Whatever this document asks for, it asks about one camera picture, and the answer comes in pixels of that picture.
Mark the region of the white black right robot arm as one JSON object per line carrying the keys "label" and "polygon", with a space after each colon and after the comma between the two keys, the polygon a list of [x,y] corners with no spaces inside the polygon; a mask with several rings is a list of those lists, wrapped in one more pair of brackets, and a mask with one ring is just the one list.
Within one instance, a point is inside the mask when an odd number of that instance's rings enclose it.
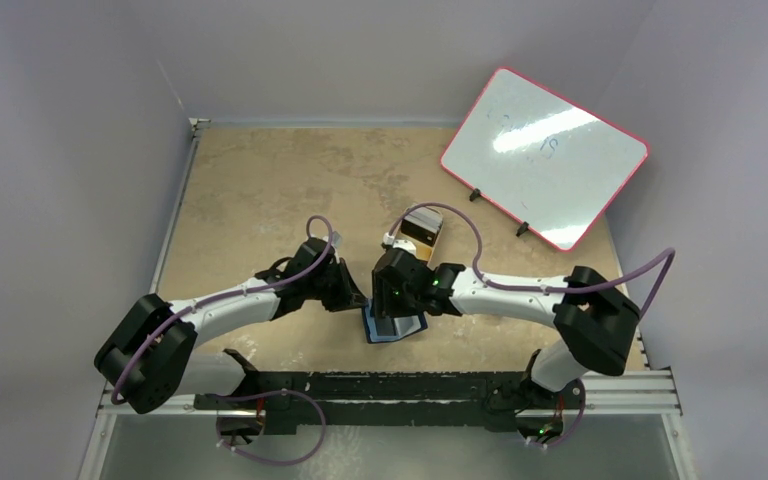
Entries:
{"label": "white black right robot arm", "polygon": [[390,248],[372,270],[374,318],[492,315],[550,327],[560,338],[534,354],[521,381],[524,399],[544,407],[588,372],[621,376],[641,311],[597,271],[567,276],[483,274],[462,264],[430,268]]}

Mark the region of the navy blue leather card holder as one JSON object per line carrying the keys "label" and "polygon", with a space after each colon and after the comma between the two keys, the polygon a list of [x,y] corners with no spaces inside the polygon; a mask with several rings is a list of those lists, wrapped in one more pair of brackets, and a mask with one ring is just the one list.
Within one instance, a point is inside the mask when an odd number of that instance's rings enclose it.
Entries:
{"label": "navy blue leather card holder", "polygon": [[376,317],[372,300],[368,300],[364,306],[362,319],[369,344],[397,342],[428,328],[422,313],[410,317]]}

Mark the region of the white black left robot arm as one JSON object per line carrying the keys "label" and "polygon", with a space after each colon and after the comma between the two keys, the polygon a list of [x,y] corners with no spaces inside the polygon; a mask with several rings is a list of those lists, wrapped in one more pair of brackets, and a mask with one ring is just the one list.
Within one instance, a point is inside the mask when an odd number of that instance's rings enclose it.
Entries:
{"label": "white black left robot arm", "polygon": [[113,403],[138,414],[177,395],[217,394],[232,408],[257,399],[254,367],[235,351],[213,357],[197,347],[253,323],[271,322],[318,301],[328,312],[363,308],[366,296],[335,247],[311,237],[291,257],[241,285],[167,302],[146,294],[132,305],[96,353],[93,365],[114,387]]}

